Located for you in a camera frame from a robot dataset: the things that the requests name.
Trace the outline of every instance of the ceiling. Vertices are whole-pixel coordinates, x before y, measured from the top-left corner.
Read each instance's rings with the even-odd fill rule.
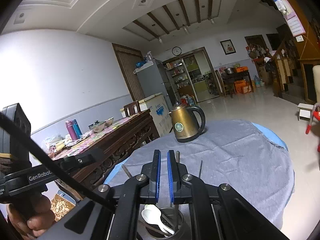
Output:
[[[185,35],[182,25],[186,25],[192,33],[214,28],[208,20],[211,0],[198,0],[200,20],[197,17],[196,0],[141,1],[143,0],[23,0],[3,33],[44,28],[71,30],[144,50],[158,36],[164,42],[179,39]],[[235,20],[251,13],[259,1],[212,0],[211,18],[217,26],[225,25],[230,19]],[[182,3],[190,26],[184,16]],[[178,28],[167,11],[172,14]],[[155,35],[137,25],[137,21]]]

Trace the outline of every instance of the kettle lid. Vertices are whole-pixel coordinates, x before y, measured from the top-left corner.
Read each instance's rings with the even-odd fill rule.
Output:
[[[171,111],[178,110],[178,109],[184,108],[184,107],[186,107],[185,104],[183,104],[183,103],[181,103],[179,101],[176,101],[175,104],[173,105]]]

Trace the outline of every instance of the human hand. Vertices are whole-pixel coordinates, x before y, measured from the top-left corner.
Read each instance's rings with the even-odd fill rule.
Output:
[[[32,206],[37,214],[25,222],[13,204],[7,205],[9,220],[24,240],[35,239],[55,223],[55,214],[50,210],[51,202],[46,196],[32,201]]]

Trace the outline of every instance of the picture frame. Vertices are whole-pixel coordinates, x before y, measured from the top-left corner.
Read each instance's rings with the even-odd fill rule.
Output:
[[[226,55],[232,54],[232,53],[236,53],[236,49],[233,46],[233,43],[231,40],[225,40],[225,41],[221,41],[221,46],[223,48],[223,51]]]

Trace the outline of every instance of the wall trim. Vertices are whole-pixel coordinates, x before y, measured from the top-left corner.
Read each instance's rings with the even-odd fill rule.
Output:
[[[72,116],[72,115],[74,115],[74,114],[78,114],[78,113],[80,113],[80,112],[82,112],[82,111],[85,111],[85,110],[88,110],[88,109],[90,109],[90,108],[92,108],[92,107],[99,106],[99,105],[102,105],[102,104],[104,104],[104,103],[107,103],[107,102],[110,102],[110,101],[113,101],[113,100],[116,100],[116,99],[119,99],[119,98],[127,97],[127,96],[131,96],[131,95],[130,95],[130,94],[126,94],[126,95],[123,95],[123,96],[120,96],[120,97],[117,97],[117,98],[112,98],[112,99],[109,99],[109,100],[107,100],[107,101],[103,101],[103,102],[101,102],[101,103],[97,103],[97,104],[95,104],[95,105],[93,105],[93,106],[86,107],[86,108],[81,109],[81,110],[79,110],[79,111],[76,111],[76,112],[74,112],[74,113],[72,113],[72,114],[68,114],[68,115],[66,115],[66,116],[64,116],[64,117],[62,117],[62,118],[60,118],[60,119],[58,119],[58,120],[56,120],[56,121],[54,121],[54,122],[51,122],[51,123],[49,123],[49,124],[47,124],[47,125],[39,128],[39,129],[33,131],[33,132],[31,133],[31,135],[33,135],[33,134],[35,134],[35,133],[43,130],[44,128],[47,128],[48,126],[53,125],[53,124],[55,124],[55,123],[57,123],[57,122],[65,119],[65,118],[68,118],[69,116]]]

